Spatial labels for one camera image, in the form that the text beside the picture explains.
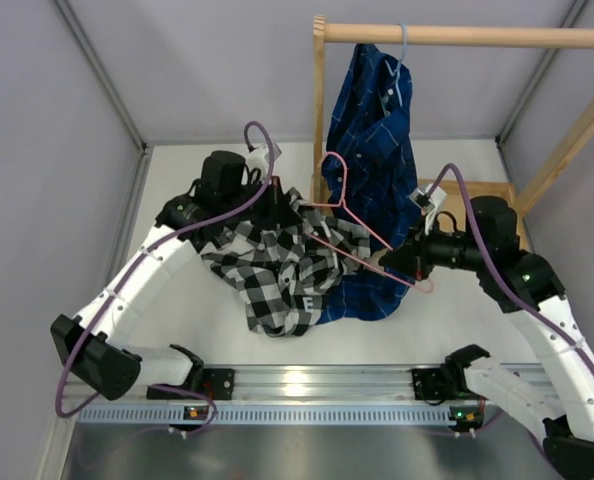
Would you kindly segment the black white checkered shirt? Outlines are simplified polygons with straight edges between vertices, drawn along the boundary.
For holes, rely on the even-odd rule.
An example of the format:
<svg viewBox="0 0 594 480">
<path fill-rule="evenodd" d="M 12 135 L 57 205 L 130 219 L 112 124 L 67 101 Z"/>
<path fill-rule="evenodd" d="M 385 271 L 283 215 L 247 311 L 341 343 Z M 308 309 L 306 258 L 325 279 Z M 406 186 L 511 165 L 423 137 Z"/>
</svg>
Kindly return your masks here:
<svg viewBox="0 0 594 480">
<path fill-rule="evenodd" d="M 302 218 L 300 225 L 253 225 L 248 218 L 231 222 L 201 252 L 204 265 L 237 292 L 248 329 L 274 338 L 304 335 L 343 277 L 362 268 L 308 234 L 363 260 L 370 257 L 363 227 L 308 206 L 295 188 L 285 193 Z"/>
</svg>

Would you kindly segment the pink wire hanger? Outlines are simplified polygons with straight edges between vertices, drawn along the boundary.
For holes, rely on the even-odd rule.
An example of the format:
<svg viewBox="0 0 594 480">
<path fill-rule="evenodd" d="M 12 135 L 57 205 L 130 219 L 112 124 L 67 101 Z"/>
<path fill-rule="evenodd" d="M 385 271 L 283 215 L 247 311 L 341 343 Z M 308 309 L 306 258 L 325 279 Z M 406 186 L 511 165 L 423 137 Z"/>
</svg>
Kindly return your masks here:
<svg viewBox="0 0 594 480">
<path fill-rule="evenodd" d="M 311 202 L 311 203 L 308 203 L 308 206 L 317 207 L 317 208 L 331 208 L 331 209 L 341 208 L 341 209 L 343 209 L 353 220 L 355 220 L 357 222 L 358 225 L 363 227 L 368 232 L 368 234 L 370 236 L 373 236 L 374 238 L 376 238 L 388 251 L 393 251 L 394 248 L 386 240 L 384 240 L 379 234 L 377 234 L 374 230 L 372 230 L 360 217 L 358 217 L 348 207 L 347 201 L 346 201 L 346 190 L 347 190 L 347 181 L 348 181 L 348 165 L 346 163 L 346 160 L 337 152 L 327 151 L 322 155 L 317 166 L 322 167 L 324 161 L 329 156 L 336 158 L 338 160 L 338 162 L 341 164 L 342 170 L 343 170 L 339 199 L 336 203 Z M 421 287 L 417 284 L 410 283 L 402 278 L 399 278 L 391 273 L 388 273 L 388 272 L 384 271 L 383 269 L 377 268 L 376 266 L 372 265 L 370 262 L 363 260 L 359 257 L 356 257 L 354 255 L 351 255 L 350 253 L 345 252 L 345 251 L 339 249 L 338 247 L 333 246 L 332 244 L 322 240 L 321 238 L 319 238 L 318 236 L 316 236 L 314 234 L 308 234 L 308 236 L 311 237 L 313 240 L 317 241 L 318 243 L 330 248 L 331 250 L 333 250 L 333 251 L 335 251 L 335 252 L 337 252 L 351 260 L 354 260 L 356 263 L 360 264 L 365 269 L 368 269 L 369 271 L 376 273 L 382 277 L 388 278 L 388 279 L 393 280 L 399 284 L 402 284 L 409 288 L 415 289 L 423 294 L 431 294 L 434 291 L 434 283 L 430 280 L 427 281 L 427 284 L 428 284 L 427 288 Z"/>
</svg>

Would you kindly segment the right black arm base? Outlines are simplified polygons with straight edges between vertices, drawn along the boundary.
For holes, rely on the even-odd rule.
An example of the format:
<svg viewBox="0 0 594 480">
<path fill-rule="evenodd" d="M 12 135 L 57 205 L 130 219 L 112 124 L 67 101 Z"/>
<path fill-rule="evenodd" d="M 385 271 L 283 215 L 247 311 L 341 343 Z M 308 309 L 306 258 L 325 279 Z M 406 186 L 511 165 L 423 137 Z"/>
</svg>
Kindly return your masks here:
<svg viewBox="0 0 594 480">
<path fill-rule="evenodd" d="M 474 398 L 462 378 L 448 367 L 415 368 L 411 370 L 411 376 L 416 400 L 439 405 L 449 400 Z"/>
</svg>

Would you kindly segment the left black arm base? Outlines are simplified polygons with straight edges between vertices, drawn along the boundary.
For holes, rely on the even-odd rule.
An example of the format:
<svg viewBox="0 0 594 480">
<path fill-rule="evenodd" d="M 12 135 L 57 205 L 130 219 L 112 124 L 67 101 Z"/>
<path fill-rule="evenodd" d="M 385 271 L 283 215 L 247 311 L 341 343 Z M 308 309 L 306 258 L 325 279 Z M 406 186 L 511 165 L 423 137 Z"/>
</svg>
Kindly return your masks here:
<svg viewBox="0 0 594 480">
<path fill-rule="evenodd" d="M 184 382 L 176 386 L 183 393 L 164 391 L 149 386 L 146 398 L 149 400 L 181 400 L 188 399 L 188 391 L 200 393 L 212 400 L 231 400 L 235 386 L 235 370 L 232 368 L 206 367 L 204 361 L 183 346 L 170 344 L 170 350 L 177 351 L 192 362 L 192 368 Z"/>
</svg>

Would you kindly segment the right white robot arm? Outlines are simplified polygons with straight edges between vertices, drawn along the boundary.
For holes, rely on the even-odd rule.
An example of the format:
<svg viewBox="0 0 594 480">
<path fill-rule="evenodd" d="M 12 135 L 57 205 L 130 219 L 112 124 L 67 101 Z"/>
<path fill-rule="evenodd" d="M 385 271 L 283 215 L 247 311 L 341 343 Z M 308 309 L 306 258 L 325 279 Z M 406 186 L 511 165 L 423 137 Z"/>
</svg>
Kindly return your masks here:
<svg viewBox="0 0 594 480">
<path fill-rule="evenodd" d="M 441 391 L 492 401 L 539 442 L 565 479 L 594 479 L 594 354 L 551 265 L 520 246 L 517 214 L 495 196 L 473 198 L 468 225 L 451 233 L 418 222 L 380 265 L 425 279 L 436 267 L 475 273 L 524 336 L 556 392 L 547 398 L 472 344 L 445 357 Z"/>
</svg>

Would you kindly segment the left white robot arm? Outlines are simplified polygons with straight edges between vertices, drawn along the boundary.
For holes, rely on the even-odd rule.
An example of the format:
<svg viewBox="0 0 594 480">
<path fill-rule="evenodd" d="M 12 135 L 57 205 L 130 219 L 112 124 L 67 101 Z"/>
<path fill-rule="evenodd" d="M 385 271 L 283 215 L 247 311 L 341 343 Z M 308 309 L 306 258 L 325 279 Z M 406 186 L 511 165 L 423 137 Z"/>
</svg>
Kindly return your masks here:
<svg viewBox="0 0 594 480">
<path fill-rule="evenodd" d="M 205 209 L 187 194 L 168 200 L 148 231 L 145 241 L 113 280 L 74 318 L 60 315 L 51 325 L 63 371 L 55 410 L 68 417 L 62 401 L 70 374 L 91 387 L 96 396 L 113 401 L 136 386 L 171 389 L 180 398 L 200 393 L 203 363 L 189 350 L 171 345 L 166 349 L 128 350 L 133 329 L 149 304 L 175 273 L 198 254 L 192 242 L 195 231 L 218 226 L 259 203 L 272 179 L 242 186 L 231 195 L 219 191 L 217 206 Z"/>
</svg>

